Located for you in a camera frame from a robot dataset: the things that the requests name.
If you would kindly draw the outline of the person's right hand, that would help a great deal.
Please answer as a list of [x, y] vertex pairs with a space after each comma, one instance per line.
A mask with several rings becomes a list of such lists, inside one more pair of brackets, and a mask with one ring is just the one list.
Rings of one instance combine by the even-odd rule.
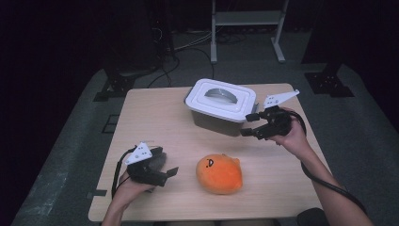
[[271, 137], [270, 140], [284, 147], [299, 160], [303, 160], [311, 150], [301, 123], [295, 116], [291, 117], [291, 130], [286, 136], [277, 135]]

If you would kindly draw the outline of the grey lidded plastic box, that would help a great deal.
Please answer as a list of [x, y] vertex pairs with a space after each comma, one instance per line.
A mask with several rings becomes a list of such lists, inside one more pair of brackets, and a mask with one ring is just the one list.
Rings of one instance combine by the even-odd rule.
[[188, 92], [184, 103], [192, 111], [217, 119], [245, 122], [256, 107], [253, 89], [212, 79], [200, 79]]

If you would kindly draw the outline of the grey translucent storage box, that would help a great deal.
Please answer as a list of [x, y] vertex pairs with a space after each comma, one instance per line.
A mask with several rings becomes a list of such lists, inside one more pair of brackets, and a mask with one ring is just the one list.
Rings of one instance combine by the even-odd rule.
[[226, 121], [196, 111], [191, 112], [194, 123], [201, 128], [230, 137], [239, 137], [242, 122]]

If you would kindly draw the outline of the white metal stand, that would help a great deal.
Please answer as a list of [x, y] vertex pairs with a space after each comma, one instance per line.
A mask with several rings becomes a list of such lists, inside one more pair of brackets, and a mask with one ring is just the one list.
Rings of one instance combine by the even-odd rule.
[[217, 44], [216, 29], [220, 26], [243, 26], [243, 25], [275, 25], [277, 31], [271, 38], [277, 60], [279, 63], [286, 61], [279, 45], [281, 31], [285, 22], [287, 8], [290, 0], [283, 0], [281, 10], [264, 11], [217, 11], [216, 0], [212, 0], [212, 19], [211, 19], [211, 43], [210, 43], [210, 61], [217, 63]]

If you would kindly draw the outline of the person's left hand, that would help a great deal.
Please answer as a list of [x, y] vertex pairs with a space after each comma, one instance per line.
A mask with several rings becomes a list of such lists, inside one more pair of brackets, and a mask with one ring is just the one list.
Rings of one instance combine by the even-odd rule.
[[124, 172], [119, 180], [116, 193], [111, 205], [117, 209], [126, 209], [130, 203], [141, 193], [153, 189], [154, 186], [133, 181], [127, 172]]

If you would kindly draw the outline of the black stand base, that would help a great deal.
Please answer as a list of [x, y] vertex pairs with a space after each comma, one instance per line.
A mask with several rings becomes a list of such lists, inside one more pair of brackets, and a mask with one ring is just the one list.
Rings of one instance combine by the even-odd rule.
[[156, 71], [157, 68], [138, 71], [104, 69], [106, 80], [102, 90], [96, 93], [94, 102], [106, 102], [111, 98], [124, 98], [128, 91], [134, 87], [138, 78], [150, 75]]
[[338, 77], [340, 62], [329, 62], [317, 73], [305, 73], [305, 77], [315, 94], [329, 94], [333, 98], [353, 97], [354, 94]]

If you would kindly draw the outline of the black tape square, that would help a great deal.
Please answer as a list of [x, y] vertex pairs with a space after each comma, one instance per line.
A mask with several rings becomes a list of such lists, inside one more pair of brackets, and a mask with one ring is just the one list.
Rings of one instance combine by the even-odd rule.
[[106, 123], [103, 126], [103, 134], [114, 134], [118, 125], [120, 116], [118, 114], [111, 114], [108, 116]]

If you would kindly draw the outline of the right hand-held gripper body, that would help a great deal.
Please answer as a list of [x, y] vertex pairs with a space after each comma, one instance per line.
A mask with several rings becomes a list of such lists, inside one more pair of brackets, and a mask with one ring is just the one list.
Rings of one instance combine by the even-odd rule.
[[289, 99], [296, 97], [299, 90], [267, 95], [263, 107], [264, 111], [259, 112], [261, 119], [267, 120], [267, 124], [259, 127], [257, 132], [258, 139], [268, 139], [273, 136], [286, 136], [292, 129], [292, 117], [295, 115], [293, 110], [286, 110], [279, 107]]

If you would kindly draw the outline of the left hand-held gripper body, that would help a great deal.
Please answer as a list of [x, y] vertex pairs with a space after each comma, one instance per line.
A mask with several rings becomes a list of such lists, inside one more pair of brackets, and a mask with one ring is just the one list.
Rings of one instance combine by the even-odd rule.
[[127, 172], [133, 181], [152, 186], [164, 186], [168, 178], [160, 178], [158, 176], [159, 171], [149, 169], [152, 148], [145, 142], [140, 142], [133, 148], [124, 164], [127, 166]]

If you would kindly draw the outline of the grey tape piece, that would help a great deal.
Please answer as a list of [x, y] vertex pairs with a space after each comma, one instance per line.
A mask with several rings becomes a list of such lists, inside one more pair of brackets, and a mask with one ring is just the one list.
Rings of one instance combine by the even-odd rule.
[[93, 191], [89, 191], [86, 195], [86, 198], [89, 200], [92, 200], [94, 197], [98, 196], [98, 197], [105, 197], [106, 196], [107, 191], [104, 189], [96, 189]]

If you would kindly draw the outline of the dark rounded object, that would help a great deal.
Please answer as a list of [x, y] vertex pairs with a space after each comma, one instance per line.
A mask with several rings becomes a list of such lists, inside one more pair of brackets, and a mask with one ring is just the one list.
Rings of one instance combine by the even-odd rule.
[[325, 212], [320, 208], [311, 208], [297, 215], [298, 226], [330, 226]]

